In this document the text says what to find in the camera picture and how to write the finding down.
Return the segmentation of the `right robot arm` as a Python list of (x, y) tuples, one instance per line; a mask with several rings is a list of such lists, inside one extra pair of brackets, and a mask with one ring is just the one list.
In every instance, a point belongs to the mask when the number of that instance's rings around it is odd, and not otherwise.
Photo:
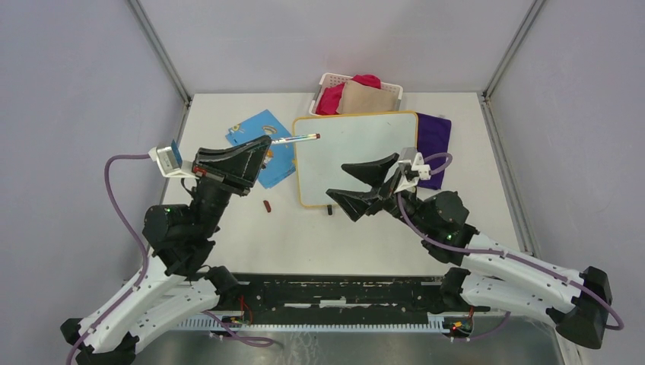
[(544, 262), (509, 249), (467, 223), (469, 210), (457, 192), (418, 197), (420, 181), (442, 173), (452, 156), (438, 153), (438, 167), (414, 148), (342, 169), (369, 186), (366, 192), (328, 189), (327, 196), (356, 221), (381, 211), (406, 224), (428, 254), (450, 266), (439, 290), (449, 310), (487, 307), (519, 314), (551, 326), (579, 346), (599, 349), (616, 317), (608, 275), (590, 266), (583, 271)]

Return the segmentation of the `yellow framed whiteboard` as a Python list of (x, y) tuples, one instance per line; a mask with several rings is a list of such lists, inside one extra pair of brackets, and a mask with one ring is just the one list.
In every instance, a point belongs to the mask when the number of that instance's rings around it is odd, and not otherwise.
[(294, 146), (299, 201), (305, 208), (334, 205), (327, 189), (365, 191), (368, 185), (342, 170), (416, 145), (418, 115), (412, 111), (309, 116), (292, 123), (295, 135), (318, 134)]

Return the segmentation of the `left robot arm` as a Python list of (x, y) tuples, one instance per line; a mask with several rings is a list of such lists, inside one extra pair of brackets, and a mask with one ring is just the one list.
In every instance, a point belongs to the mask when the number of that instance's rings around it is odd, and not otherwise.
[(154, 205), (135, 235), (142, 265), (101, 308), (61, 327), (71, 345), (69, 364), (131, 364), (165, 332), (197, 313), (231, 309), (237, 279), (223, 266), (205, 268), (213, 235), (233, 195), (254, 187), (272, 139), (263, 135), (232, 148), (200, 148), (185, 161), (176, 144), (150, 149), (148, 158), (171, 179), (194, 179), (188, 205)]

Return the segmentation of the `white marker pen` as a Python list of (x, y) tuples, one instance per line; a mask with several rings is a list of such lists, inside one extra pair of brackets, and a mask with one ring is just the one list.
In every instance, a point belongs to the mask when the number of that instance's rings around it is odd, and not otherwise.
[(292, 144), (292, 143), (298, 143), (302, 141), (315, 141), (317, 139), (320, 139), (320, 137), (321, 135), (318, 133), (284, 137), (284, 138), (273, 139), (272, 144)]

